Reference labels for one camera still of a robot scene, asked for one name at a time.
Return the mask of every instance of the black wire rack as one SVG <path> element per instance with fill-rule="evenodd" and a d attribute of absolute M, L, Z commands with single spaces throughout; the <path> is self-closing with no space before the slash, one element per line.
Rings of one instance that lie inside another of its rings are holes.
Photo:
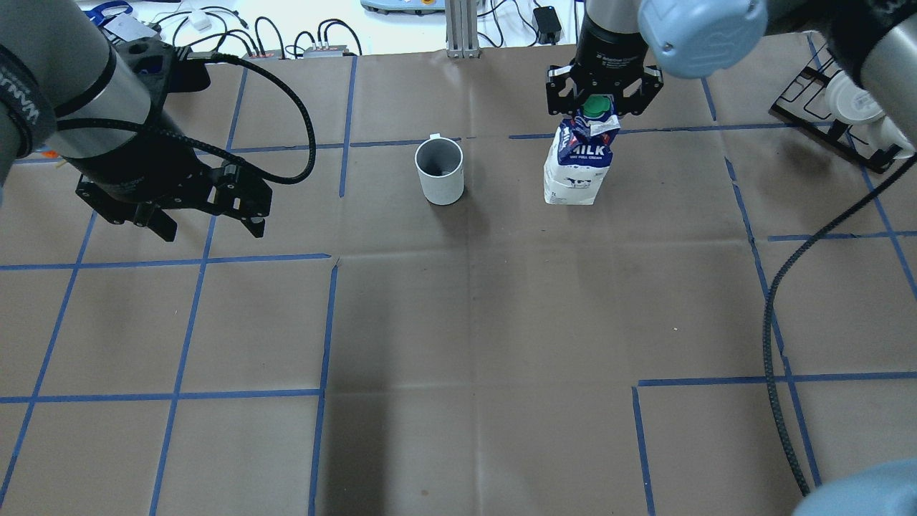
<path fill-rule="evenodd" d="M 770 113 L 799 127 L 841 157 L 882 174 L 891 167 L 900 147 L 876 149 L 868 141 L 866 126 L 852 126 L 834 116 L 825 102 L 825 89 L 841 71 L 827 45 L 822 45 L 777 97 Z"/>

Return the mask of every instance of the black band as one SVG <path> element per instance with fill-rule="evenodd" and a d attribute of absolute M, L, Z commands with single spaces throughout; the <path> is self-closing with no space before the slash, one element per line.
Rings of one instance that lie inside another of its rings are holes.
<path fill-rule="evenodd" d="M 54 109 L 41 93 L 35 75 L 3 45 L 0 45 L 0 104 L 9 108 L 9 117 L 19 131 L 17 158 L 29 155 L 36 142 L 47 140 L 57 130 Z"/>
<path fill-rule="evenodd" d="M 76 113 L 81 107 L 89 104 L 94 98 L 99 96 L 99 94 L 102 93 L 102 90 L 104 90 L 105 87 L 111 83 L 112 77 L 115 76 L 116 66 L 117 57 L 115 54 L 115 49 L 109 47 L 108 62 L 105 63 L 105 69 L 102 70 L 102 74 L 99 75 L 99 78 L 93 83 L 93 85 L 89 86 L 86 91 L 54 108 L 54 114 L 57 115 L 57 118 L 63 118 L 67 115 Z"/>
<path fill-rule="evenodd" d="M 917 13 L 917 0 L 833 0 L 825 26 L 828 47 L 856 85 L 880 39 Z"/>

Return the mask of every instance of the bottle cap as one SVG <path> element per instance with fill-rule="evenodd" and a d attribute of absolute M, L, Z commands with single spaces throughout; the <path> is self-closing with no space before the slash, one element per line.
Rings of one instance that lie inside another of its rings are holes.
<path fill-rule="evenodd" d="M 604 95 L 592 95 L 582 105 L 582 114 L 586 118 L 599 118 L 612 108 L 612 101 Z"/>

